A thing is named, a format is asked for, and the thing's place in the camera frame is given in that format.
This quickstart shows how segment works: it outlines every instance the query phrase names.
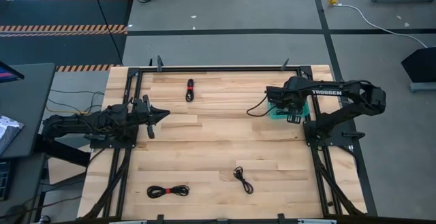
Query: black floor mat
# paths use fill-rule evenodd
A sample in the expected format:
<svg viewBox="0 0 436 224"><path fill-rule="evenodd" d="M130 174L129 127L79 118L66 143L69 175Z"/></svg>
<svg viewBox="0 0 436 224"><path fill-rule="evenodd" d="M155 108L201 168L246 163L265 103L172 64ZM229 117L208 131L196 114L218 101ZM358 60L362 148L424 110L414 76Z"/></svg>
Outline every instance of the black floor mat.
<svg viewBox="0 0 436 224"><path fill-rule="evenodd" d="M109 25L127 25L132 0L100 0ZM104 25L97 0L0 1L0 25Z"/></svg>
<svg viewBox="0 0 436 224"><path fill-rule="evenodd" d="M121 57L126 34L113 35ZM110 35L0 37L0 60L8 65L121 64Z"/></svg>

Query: black desk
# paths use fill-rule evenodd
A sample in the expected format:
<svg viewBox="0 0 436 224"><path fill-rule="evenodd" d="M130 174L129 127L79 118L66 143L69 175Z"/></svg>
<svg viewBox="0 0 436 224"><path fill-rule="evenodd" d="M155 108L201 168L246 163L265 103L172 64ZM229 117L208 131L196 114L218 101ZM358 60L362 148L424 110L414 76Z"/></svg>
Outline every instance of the black desk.
<svg viewBox="0 0 436 224"><path fill-rule="evenodd" d="M25 126L0 159L25 157L33 152L55 75L53 63L11 67L24 74L25 79L0 84L0 114L24 123Z"/></svg>
<svg viewBox="0 0 436 224"><path fill-rule="evenodd" d="M24 74L25 79L0 84L0 114L20 121L25 126L0 157L20 157L16 159L9 197L0 202L0 216L12 206L23 204L38 194L46 154L33 153L33 147L55 75L55 65L52 63L16 65L12 68ZM32 199L27 202L26 208L31 209L34 205L35 199ZM26 214L22 223L29 223L31 214Z"/></svg>

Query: desk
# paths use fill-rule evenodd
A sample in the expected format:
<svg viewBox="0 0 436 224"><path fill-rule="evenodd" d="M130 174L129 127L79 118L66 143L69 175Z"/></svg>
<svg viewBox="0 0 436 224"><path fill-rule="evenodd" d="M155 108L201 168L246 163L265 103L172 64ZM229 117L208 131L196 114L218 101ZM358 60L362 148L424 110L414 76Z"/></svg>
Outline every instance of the desk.
<svg viewBox="0 0 436 224"><path fill-rule="evenodd" d="M265 96L265 86L283 86L290 76L296 75L294 71L199 68L195 72L170 72L171 67L168 68L142 76L140 97L147 94L153 106L170 110L171 115L155 127L154 140L148 139L146 127L140 126L138 143L131 153L123 220L155 220L158 214L164 214L165 219L276 219L278 213L284 213L286 218L322 217L311 150L302 125L245 114ZM314 80L332 80L329 66L314 65L311 69ZM123 102L127 70L128 67L110 70L104 107ZM190 78L195 81L196 98L187 103L185 93ZM318 101L321 112L339 108L336 97L320 96ZM252 112L265 111L263 105ZM90 211L106 188L112 154L113 150L106 149L91 162L79 217ZM339 186L365 212L353 157L335 147L330 148L330 155ZM254 194L247 195L233 177L232 171L238 165L244 168ZM188 185L191 191L187 197L165 195L150 199L146 190L151 185ZM329 188L324 185L330 201ZM114 215L117 197L115 189L110 215Z"/></svg>
<svg viewBox="0 0 436 224"><path fill-rule="evenodd" d="M13 65L24 80L0 84L0 114L25 124L0 159L25 157L33 152L42 115L55 75L55 64Z"/></svg>
<svg viewBox="0 0 436 224"><path fill-rule="evenodd" d="M16 169L9 197L0 202L0 216L12 206L23 204L37 195L46 154L33 153L33 147L55 75L53 63L15 65L12 68L24 74L25 79L0 84L0 114L22 122L25 126L0 157L20 157L15 159ZM27 209L33 208L34 203L35 200L28 201ZM31 222L31 214L26 214L22 223Z"/></svg>

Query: white cable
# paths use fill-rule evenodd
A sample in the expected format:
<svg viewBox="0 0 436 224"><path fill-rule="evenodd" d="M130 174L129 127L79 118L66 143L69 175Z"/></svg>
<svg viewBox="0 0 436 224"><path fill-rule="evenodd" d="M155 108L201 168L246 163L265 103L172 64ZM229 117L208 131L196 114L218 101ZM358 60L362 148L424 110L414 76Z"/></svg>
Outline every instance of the white cable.
<svg viewBox="0 0 436 224"><path fill-rule="evenodd" d="M411 35L408 35L408 34L402 34L402 33L394 33L394 32L392 32L392 31L389 31L389 30L387 30L387 29L384 29L383 27L379 27L379 26L377 26L377 25L374 25L373 23L369 22L369 21L364 17L363 13L362 13L362 12L361 12L357 7L354 7L354 6L352 6L352 5L343 5L343 4L341 4L341 3L335 3L335 4L333 4L333 5L334 5L334 6L338 6L338 7L350 7L350 8L352 8L352 9L355 9L355 10L357 10L357 11L360 13L360 15L362 16L363 20L365 20L369 25L371 25L371 26L373 26L373 27L375 27L375 28L378 28L378 29L380 29L380 30L383 30L383 31L385 31L385 32L391 33L391 34L393 34L393 35L410 37L410 38L412 38L412 39L418 41L420 44L422 44L422 46L424 46L424 48L428 48L427 45L425 45L424 43L422 43L421 40L417 39L417 38L414 37L414 36L411 36Z"/></svg>

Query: black metal frame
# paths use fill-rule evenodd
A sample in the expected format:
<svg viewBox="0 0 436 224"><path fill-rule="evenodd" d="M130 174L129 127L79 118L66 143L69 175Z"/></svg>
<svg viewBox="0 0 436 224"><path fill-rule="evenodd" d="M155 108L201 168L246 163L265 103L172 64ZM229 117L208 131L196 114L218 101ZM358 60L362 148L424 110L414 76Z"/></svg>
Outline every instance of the black metal frame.
<svg viewBox="0 0 436 224"><path fill-rule="evenodd" d="M91 153L81 151L77 148L72 148L58 141L47 141L42 135L37 136L35 143L35 152L46 153L51 157L55 157L83 167L88 166Z"/></svg>
<svg viewBox="0 0 436 224"><path fill-rule="evenodd" d="M130 67L128 72L127 72L127 80L126 80L126 85L125 85L125 92L124 92L124 98L123 98L123 103L127 103L129 101L129 96L130 96L130 89L131 89L131 83L133 81L133 77L136 76L136 87L135 87L135 93L134 93L134 99L135 98L139 98L140 96L140 88L141 88L141 81L142 81L142 75L144 73L147 72L197 72L197 71L295 71L297 76L303 76L303 74L305 74L307 76L307 78L309 80L313 79L313 75L312 75L312 70L311 70L311 66L300 66L300 67L286 67L286 66L278 66L278 65L274 65L274 66L221 66L221 67L162 67L162 65L160 65L159 67L142 67L142 68L138 68L138 67ZM315 115L320 114L320 105L318 103L317 97L316 96L312 96L312 102L313 102L313 107L315 109ZM306 117L307 120L310 120L311 117L310 115ZM316 165L317 161L320 160L320 156L318 155L318 148L311 148L311 152L312 152L312 156L313 156L313 162L314 165ZM108 188L113 189L117 184L118 181L115 181L116 178L119 178L117 176L119 176L119 173L117 172L117 168L118 168L118 160L119 160L119 153L120 150L119 149L114 149L114 154L113 154L113 158L112 158L112 165L110 167L110 176L109 176L109 182L108 182ZM334 183L334 172L333 172L333 166L332 166L332 161L330 158L330 153L328 151L328 147L324 147L322 150L323 156L324 156L324 161L325 161L325 170L328 173L329 179L327 180L328 183L333 182ZM122 163L123 167L129 167L129 160L130 160L130 155L131 155L131 149L126 149L125 150L125 155L124 155L124 160ZM122 176L121 176L121 182L120 182L120 188L119 188L119 197L118 197L118 201L116 204L116 214L115 217L121 219L122 214L123 214L123 204L124 204L124 198L125 198L125 190L126 190L126 186L127 186L127 174L128 174L128 170L124 170L124 172L122 172ZM319 190L319 194L320 194L320 203L321 203L321 207L322 207L322 212L324 217L327 217L330 214L329 211L329 203L327 202L327 197L326 197L326 190L325 190L325 186L324 186L324 181L323 181L323 175L320 173L319 170L315 170L315 176L316 176L316 180L317 180L317 186L318 186L318 190ZM332 203L334 206L334 212L335 214L342 214L342 209L341 209L341 203L339 201L339 197L337 196L337 191L335 193L335 191L333 191L333 188L337 187L336 186L330 186L331 191L332 191ZM107 197L106 203L104 204L103 207L103 217L107 218L109 217L110 214L110 205L111 205L111 200L112 200L112 193L108 193L106 194L105 197ZM163 220L163 217L158 218L155 222L156 223L161 223ZM184 220L184 221L166 221L167 222L171 222L171 223L199 223L199 222L205 222L207 220ZM277 219L258 219L258 220L232 220L232 223L277 223ZM285 219L283 215L279 215L279 222L280 223L297 223L298 220L297 219Z"/></svg>

